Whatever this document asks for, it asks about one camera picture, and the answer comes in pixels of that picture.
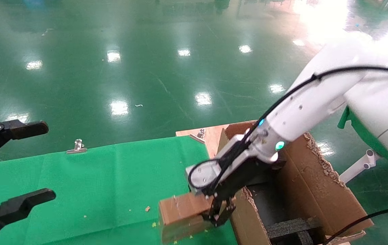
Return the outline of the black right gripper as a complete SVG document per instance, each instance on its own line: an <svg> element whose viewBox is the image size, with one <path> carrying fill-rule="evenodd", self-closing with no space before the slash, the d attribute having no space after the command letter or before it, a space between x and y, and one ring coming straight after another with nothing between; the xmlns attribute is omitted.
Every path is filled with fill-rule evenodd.
<svg viewBox="0 0 388 245"><path fill-rule="evenodd" d="M273 163L250 157L239 166L229 166L219 182L210 187L210 197L213 201L210 209L203 213L203 220L214 227L224 225L236 209L236 192L246 185L251 185L258 177L265 178L261 183L272 179L286 162L286 157L278 157Z"/></svg>

